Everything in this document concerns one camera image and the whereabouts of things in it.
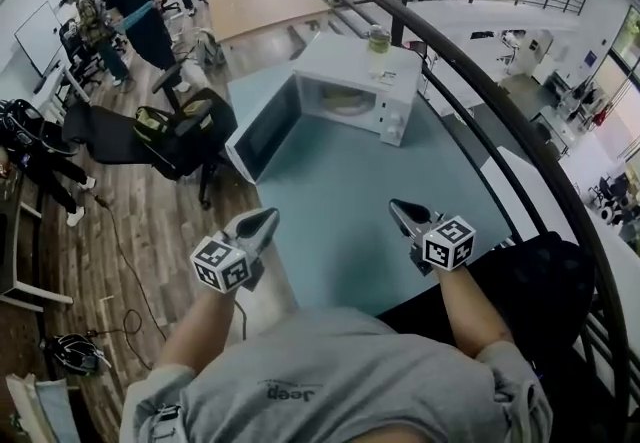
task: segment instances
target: microwave knob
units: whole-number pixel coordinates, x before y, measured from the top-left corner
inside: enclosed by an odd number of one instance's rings
[[[394,139],[400,139],[400,128],[396,125],[387,127],[387,135],[390,135]]]

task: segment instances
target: blue tube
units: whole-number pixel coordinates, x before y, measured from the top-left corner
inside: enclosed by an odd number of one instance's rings
[[[140,6],[133,13],[126,18],[123,18],[120,22],[113,25],[113,28],[119,34],[126,33],[131,27],[138,23],[144,15],[146,15],[151,9],[153,9],[153,2],[146,2],[143,6]]]

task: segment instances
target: blue table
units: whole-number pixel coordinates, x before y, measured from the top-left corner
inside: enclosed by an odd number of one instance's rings
[[[231,82],[238,121],[290,72],[285,63]],[[372,132],[303,116],[257,190],[263,206],[280,210],[275,242],[301,307],[378,315],[436,284],[409,259],[410,242],[389,214],[391,198],[461,215],[477,230],[472,260],[510,235],[474,169],[419,100],[400,148]]]

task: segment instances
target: microwave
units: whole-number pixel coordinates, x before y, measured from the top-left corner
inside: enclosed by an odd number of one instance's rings
[[[303,115],[321,117],[400,146],[416,97],[422,60],[396,47],[376,54],[363,39],[319,33],[288,78],[263,93],[226,143],[231,162],[256,183]],[[371,71],[385,72],[384,77]]]

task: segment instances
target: cord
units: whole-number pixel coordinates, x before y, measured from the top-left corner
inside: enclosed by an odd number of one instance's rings
[[[127,329],[127,319],[129,318],[129,315],[131,315],[132,313],[135,313],[135,315],[138,317],[138,327],[136,327],[135,329]],[[87,331],[86,336],[87,338],[93,338],[95,336],[101,336],[101,335],[106,335],[110,333],[124,334],[124,340],[125,342],[127,342],[127,346],[129,347],[129,350],[133,352],[133,354],[135,354],[136,358],[138,358],[138,361],[144,368],[146,368],[147,370],[151,370],[151,366],[149,366],[149,364],[144,359],[142,359],[142,356],[140,356],[140,353],[136,351],[136,349],[133,347],[133,344],[129,340],[129,336],[138,334],[140,332],[140,329],[142,329],[142,316],[137,310],[130,308],[127,310],[127,312],[124,314],[124,317],[122,318],[122,328],[109,329],[107,331]]]
[[[106,208],[107,212],[109,212],[109,215],[111,216],[111,223],[113,224],[113,231],[116,234],[116,245],[118,247],[118,252],[122,256],[124,262],[127,264],[127,267],[132,272],[133,276],[135,277],[136,282],[138,283],[138,286],[140,287],[140,292],[142,293],[142,298],[144,299],[144,303],[146,304],[147,310],[149,311],[149,315],[151,316],[151,320],[153,320],[153,323],[156,326],[156,329],[162,335],[162,339],[166,342],[167,341],[167,336],[164,334],[164,332],[162,331],[162,329],[158,325],[158,321],[153,316],[153,311],[151,310],[151,305],[149,304],[149,299],[147,299],[147,294],[144,292],[144,288],[142,287],[142,282],[140,281],[140,277],[138,276],[138,273],[136,272],[136,270],[133,267],[133,265],[131,265],[131,262],[129,262],[127,256],[124,253],[124,250],[122,249],[122,243],[120,242],[120,234],[118,233],[118,227],[116,225],[116,218],[113,215],[113,211],[111,210],[111,207],[109,206],[109,204],[103,198],[101,198],[97,194],[91,194],[91,196],[93,197],[93,199],[96,201],[96,203],[98,205],[100,205],[103,208]],[[127,311],[127,315],[130,312],[135,312],[138,315],[138,317],[140,317],[140,314],[135,310]]]
[[[247,312],[244,311],[238,301],[234,299],[233,302],[235,303],[236,308],[238,308],[240,310],[240,313],[242,314],[242,341],[244,342],[247,339]]]

